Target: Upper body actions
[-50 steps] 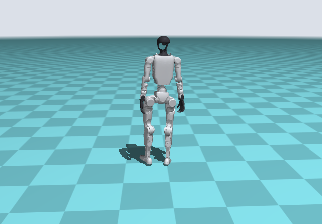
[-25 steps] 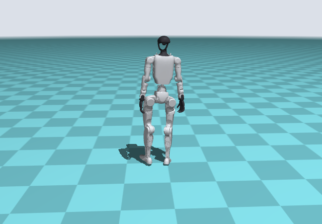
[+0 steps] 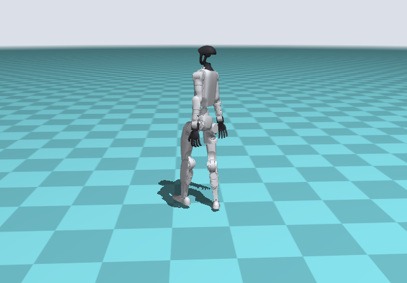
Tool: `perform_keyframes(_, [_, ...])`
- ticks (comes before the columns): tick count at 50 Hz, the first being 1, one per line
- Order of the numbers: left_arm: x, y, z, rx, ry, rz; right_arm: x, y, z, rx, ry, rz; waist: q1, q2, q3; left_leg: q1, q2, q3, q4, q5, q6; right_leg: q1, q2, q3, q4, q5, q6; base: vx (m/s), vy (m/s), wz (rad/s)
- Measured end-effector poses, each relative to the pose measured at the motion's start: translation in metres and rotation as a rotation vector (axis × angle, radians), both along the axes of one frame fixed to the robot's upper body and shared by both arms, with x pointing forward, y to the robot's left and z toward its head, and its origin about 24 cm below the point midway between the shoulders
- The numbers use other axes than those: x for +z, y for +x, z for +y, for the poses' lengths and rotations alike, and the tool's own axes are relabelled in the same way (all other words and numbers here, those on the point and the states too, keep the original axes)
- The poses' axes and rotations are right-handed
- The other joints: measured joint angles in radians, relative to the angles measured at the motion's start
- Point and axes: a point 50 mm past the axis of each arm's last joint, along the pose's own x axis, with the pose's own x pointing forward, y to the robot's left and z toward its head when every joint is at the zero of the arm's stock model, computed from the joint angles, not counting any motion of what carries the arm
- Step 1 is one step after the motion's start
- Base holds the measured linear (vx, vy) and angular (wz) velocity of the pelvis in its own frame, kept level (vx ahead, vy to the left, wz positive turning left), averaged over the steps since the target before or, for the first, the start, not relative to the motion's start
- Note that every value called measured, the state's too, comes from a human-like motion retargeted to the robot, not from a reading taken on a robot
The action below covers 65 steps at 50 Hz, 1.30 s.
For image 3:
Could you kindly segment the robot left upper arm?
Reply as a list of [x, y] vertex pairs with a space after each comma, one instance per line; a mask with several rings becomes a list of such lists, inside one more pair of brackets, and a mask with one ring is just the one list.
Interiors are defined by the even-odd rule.
[[204, 80], [204, 78], [205, 78], [204, 71], [198, 71], [198, 72], [193, 73], [194, 91], [196, 93], [195, 97], [198, 97], [200, 99], [200, 103], [202, 103], [202, 99], [203, 99], [203, 80]]

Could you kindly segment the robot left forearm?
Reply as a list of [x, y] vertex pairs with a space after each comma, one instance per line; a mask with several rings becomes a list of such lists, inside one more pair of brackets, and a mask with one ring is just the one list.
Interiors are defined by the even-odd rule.
[[201, 107], [200, 107], [200, 99], [198, 97], [193, 97], [192, 98], [192, 117], [191, 117], [191, 127], [192, 128], [197, 128], [197, 123], [199, 123], [200, 121], [200, 111], [201, 111]]

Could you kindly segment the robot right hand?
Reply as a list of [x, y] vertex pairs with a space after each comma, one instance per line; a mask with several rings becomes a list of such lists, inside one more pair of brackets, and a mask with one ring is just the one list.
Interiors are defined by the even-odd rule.
[[[222, 116], [222, 119], [223, 119], [223, 116]], [[217, 120], [217, 117], [216, 117], [216, 120]], [[221, 138], [223, 138], [223, 134], [224, 134], [224, 138], [225, 138], [225, 132], [226, 132], [226, 136], [228, 136], [227, 131], [226, 131], [226, 126], [223, 122], [224, 122], [224, 119], [223, 119], [223, 121], [217, 121], [219, 138], [220, 138], [220, 132], [221, 132]], [[224, 130], [225, 130], [225, 132], [224, 132]]]

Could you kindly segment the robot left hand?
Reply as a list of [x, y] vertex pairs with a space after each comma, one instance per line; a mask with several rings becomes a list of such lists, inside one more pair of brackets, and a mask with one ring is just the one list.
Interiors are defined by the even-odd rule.
[[[188, 141], [190, 142], [190, 139], [191, 139], [191, 145], [194, 146], [194, 147], [199, 147], [199, 145], [201, 146], [200, 139], [199, 139], [200, 136], [199, 136], [199, 133], [198, 133], [199, 123], [197, 123], [197, 128], [191, 128], [191, 129], [192, 129], [192, 132], [190, 133], [190, 136], [188, 137]], [[197, 142], [197, 140], [198, 140], [198, 142]], [[195, 145], [195, 143], [196, 143], [197, 146]]]

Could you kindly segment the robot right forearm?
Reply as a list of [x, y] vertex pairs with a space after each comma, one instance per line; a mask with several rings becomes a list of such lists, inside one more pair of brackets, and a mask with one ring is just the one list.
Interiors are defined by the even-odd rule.
[[215, 101], [214, 104], [214, 110], [216, 111], [216, 116], [217, 116], [217, 121], [223, 121], [222, 119], [222, 110], [221, 110], [221, 99], [219, 98], [218, 101]]

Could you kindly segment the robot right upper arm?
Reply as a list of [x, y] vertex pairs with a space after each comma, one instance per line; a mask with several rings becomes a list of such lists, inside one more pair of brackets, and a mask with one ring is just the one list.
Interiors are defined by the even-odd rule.
[[217, 72], [216, 96], [215, 96], [214, 102], [219, 100], [219, 83], [218, 83], [218, 80], [219, 80], [219, 74]]

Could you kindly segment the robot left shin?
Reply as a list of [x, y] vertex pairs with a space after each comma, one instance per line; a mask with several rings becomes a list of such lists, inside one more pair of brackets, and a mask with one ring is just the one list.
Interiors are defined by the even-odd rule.
[[[185, 198], [188, 195], [188, 188], [193, 177], [193, 170], [190, 169], [190, 163], [188, 160], [183, 160], [181, 162], [181, 171], [180, 171], [180, 181], [181, 181], [181, 198]], [[183, 194], [183, 195], [182, 195]]]

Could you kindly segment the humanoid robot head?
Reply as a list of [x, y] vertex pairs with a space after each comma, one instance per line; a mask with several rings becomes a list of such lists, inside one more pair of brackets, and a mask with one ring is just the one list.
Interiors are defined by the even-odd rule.
[[[206, 62], [207, 57], [210, 57], [210, 55], [216, 55], [216, 50], [212, 46], [203, 46], [198, 49], [198, 52], [200, 53], [200, 64], [205, 67], [207, 70], [214, 71], [213, 68], [211, 67], [211, 64]], [[202, 56], [205, 55], [204, 60], [202, 61]]]

